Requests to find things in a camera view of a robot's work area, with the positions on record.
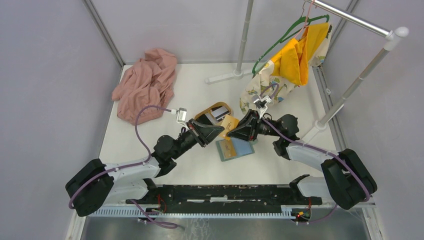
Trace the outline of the yellow oval card tray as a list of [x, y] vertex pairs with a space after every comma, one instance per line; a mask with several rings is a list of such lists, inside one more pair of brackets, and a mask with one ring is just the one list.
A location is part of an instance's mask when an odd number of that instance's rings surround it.
[[232, 114], [233, 110], [230, 106], [225, 102], [219, 101], [198, 113], [194, 120], [205, 125], [219, 126], [226, 115], [231, 116]]

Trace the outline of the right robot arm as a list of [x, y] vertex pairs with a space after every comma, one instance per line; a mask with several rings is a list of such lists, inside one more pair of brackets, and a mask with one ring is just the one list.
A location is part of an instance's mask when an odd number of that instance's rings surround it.
[[376, 181], [354, 150], [322, 149], [300, 140], [298, 132], [298, 119], [294, 115], [285, 114], [272, 120], [250, 109], [227, 135], [246, 142], [255, 141], [259, 135], [278, 137], [272, 144], [279, 157], [322, 172], [322, 177], [305, 174], [290, 183], [288, 196], [295, 204], [318, 197], [332, 199], [342, 209], [349, 210], [367, 202], [377, 191]]

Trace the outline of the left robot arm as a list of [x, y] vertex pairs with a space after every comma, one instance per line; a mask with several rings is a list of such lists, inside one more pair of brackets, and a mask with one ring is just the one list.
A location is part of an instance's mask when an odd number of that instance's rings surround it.
[[80, 217], [93, 214], [103, 205], [130, 199], [153, 203], [157, 190], [153, 182], [172, 171], [176, 159], [195, 145], [206, 147], [223, 131], [223, 126], [202, 124], [194, 119], [187, 122], [184, 133], [173, 138], [162, 135], [153, 152], [146, 157], [124, 163], [104, 163], [99, 158], [89, 161], [65, 185], [70, 197], [70, 209]]

